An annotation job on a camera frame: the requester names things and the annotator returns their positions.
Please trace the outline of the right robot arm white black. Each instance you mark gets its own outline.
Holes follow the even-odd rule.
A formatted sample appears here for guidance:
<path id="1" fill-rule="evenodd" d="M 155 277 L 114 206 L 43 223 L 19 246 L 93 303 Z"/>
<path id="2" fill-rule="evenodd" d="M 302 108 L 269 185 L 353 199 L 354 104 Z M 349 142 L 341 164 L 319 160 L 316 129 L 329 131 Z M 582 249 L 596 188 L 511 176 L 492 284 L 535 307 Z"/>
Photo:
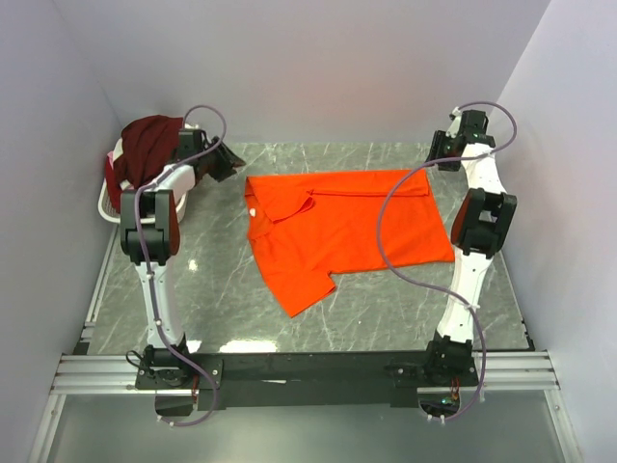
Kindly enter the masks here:
<path id="1" fill-rule="evenodd" d="M 495 255 L 509 232 L 518 200 L 506 192 L 496 165 L 496 142 L 487 133 L 485 112 L 456 108 L 451 125 L 435 133 L 428 159 L 441 170 L 463 169 L 468 191 L 452 223 L 450 242 L 455 267 L 447 303 L 423 361 L 423 373 L 435 385 L 450 385 L 472 375 L 479 298 Z"/>

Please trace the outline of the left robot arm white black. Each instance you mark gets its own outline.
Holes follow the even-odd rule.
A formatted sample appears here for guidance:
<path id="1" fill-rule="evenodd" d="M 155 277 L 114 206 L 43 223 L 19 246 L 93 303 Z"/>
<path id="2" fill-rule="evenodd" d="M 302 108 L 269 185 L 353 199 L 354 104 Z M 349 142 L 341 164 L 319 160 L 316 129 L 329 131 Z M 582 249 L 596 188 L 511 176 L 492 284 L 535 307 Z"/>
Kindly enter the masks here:
<path id="1" fill-rule="evenodd" d="M 236 174 L 245 161 L 223 140 L 196 127 L 179 130 L 173 161 L 145 185 L 121 194 L 121 249 L 138 273 L 148 322 L 147 346 L 137 358 L 138 378 L 180 388 L 204 380 L 217 386 L 191 358 L 174 292 L 174 259 L 180 248 L 178 204 L 205 176 L 218 182 Z"/>

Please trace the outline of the orange t-shirt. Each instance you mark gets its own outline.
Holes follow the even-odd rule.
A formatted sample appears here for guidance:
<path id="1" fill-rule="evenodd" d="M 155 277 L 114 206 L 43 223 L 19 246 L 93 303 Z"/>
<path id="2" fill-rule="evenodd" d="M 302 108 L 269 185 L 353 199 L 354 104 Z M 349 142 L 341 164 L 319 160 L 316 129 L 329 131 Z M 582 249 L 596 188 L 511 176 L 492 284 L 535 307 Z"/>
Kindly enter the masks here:
<path id="1" fill-rule="evenodd" d="M 289 316 L 335 291 L 334 274 L 452 262 L 424 172 L 349 171 L 248 177 L 248 240 Z"/>

